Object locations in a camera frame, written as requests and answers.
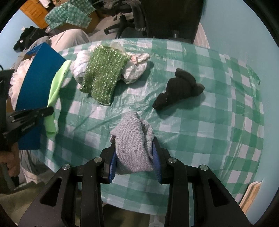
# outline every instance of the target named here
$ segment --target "orange tag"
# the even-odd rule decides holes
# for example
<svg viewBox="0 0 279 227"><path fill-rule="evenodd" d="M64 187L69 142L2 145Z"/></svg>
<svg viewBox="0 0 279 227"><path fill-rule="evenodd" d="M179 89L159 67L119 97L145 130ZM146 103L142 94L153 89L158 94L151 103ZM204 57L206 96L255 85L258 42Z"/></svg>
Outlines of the orange tag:
<svg viewBox="0 0 279 227"><path fill-rule="evenodd" d="M132 56L132 62L134 64L137 64L138 63L138 60L137 60L137 57L136 56Z"/></svg>

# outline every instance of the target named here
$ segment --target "silver bolt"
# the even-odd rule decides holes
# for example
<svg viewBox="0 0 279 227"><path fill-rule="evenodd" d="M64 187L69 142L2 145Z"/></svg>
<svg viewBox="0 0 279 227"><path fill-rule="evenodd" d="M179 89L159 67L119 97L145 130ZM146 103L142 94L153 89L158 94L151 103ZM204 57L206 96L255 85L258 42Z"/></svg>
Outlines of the silver bolt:
<svg viewBox="0 0 279 227"><path fill-rule="evenodd" d="M67 169L69 169L70 167L71 167L70 164L65 164L65 165L62 166L62 169L63 169L63 170L67 170Z"/></svg>
<svg viewBox="0 0 279 227"><path fill-rule="evenodd" d="M176 163L177 159L176 158L169 158L170 163Z"/></svg>
<svg viewBox="0 0 279 227"><path fill-rule="evenodd" d="M94 162L98 163L101 162L103 159L101 157L94 158Z"/></svg>
<svg viewBox="0 0 279 227"><path fill-rule="evenodd" d="M203 171L207 171L208 170L208 167L206 165L201 165L200 168Z"/></svg>

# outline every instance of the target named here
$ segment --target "light blue wall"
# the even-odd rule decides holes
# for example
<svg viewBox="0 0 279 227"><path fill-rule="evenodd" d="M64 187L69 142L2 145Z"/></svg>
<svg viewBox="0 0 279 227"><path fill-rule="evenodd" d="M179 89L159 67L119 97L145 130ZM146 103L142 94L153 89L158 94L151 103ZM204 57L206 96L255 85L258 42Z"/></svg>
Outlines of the light blue wall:
<svg viewBox="0 0 279 227"><path fill-rule="evenodd" d="M254 224L279 186L279 48L243 0L207 0L201 23L211 49L246 62L261 79L265 132L255 181L263 182L247 213Z"/></svg>
<svg viewBox="0 0 279 227"><path fill-rule="evenodd" d="M13 47L19 40L22 27L37 27L21 10L18 10L0 33L0 64L4 69L10 68L19 53Z"/></svg>

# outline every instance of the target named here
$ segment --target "wooden door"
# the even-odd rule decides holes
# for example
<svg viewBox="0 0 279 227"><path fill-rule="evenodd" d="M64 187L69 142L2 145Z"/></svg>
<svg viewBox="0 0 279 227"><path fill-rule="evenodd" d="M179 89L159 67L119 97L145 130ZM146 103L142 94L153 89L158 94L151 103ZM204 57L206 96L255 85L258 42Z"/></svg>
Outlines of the wooden door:
<svg viewBox="0 0 279 227"><path fill-rule="evenodd" d="M48 26L45 22L47 10L42 6L39 0L28 0L21 8L21 11L26 14L39 28L43 29Z"/></svg>

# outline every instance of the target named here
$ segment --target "table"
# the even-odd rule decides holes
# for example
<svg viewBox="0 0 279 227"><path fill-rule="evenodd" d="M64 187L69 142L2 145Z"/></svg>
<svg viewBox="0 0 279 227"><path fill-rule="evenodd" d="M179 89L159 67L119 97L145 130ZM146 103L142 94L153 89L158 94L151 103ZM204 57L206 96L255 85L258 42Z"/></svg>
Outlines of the table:
<svg viewBox="0 0 279 227"><path fill-rule="evenodd" d="M135 110L152 125L161 147L171 156L186 165L208 165L239 202L253 182L263 147L263 105L255 72L214 50L160 39L93 42L60 54L75 60L80 50L112 42L120 42L126 51L149 53L147 70L133 84L119 82L109 107L80 92L69 72L55 106L59 133L47 139L42 132L41 149L34 151L40 160L53 171L65 163L85 164L110 146L109 132L124 113ZM193 74L205 91L157 113L152 104L176 68ZM159 185L153 172L116 175L101 190L102 200L117 207L166 213L169 187ZM193 221L193 194L189 191Z"/></svg>

